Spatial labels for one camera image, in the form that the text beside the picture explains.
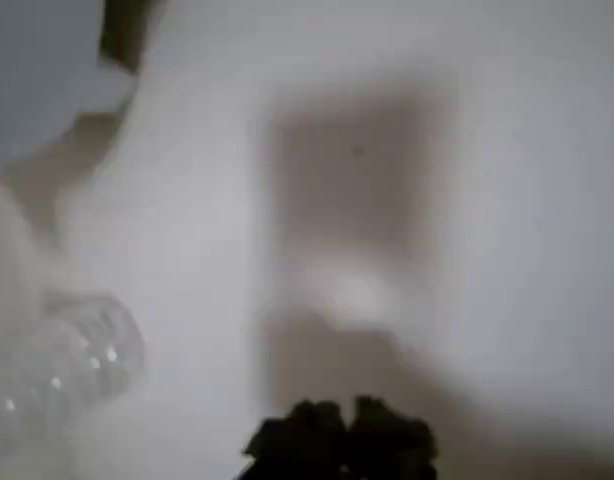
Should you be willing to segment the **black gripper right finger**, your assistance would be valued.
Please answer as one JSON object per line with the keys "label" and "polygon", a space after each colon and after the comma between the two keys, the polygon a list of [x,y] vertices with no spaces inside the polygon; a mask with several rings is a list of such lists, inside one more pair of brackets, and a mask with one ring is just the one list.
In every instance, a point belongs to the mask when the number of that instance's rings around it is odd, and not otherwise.
{"label": "black gripper right finger", "polygon": [[347,430],[347,467],[359,479],[435,479],[437,442],[428,424],[359,396]]}

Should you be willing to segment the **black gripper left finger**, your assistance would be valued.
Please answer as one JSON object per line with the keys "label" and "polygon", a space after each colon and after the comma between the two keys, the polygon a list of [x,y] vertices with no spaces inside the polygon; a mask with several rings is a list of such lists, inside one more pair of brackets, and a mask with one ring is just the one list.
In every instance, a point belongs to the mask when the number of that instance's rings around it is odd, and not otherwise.
{"label": "black gripper left finger", "polygon": [[246,479],[342,479],[346,425],[333,401],[303,400],[267,418],[244,448]]}

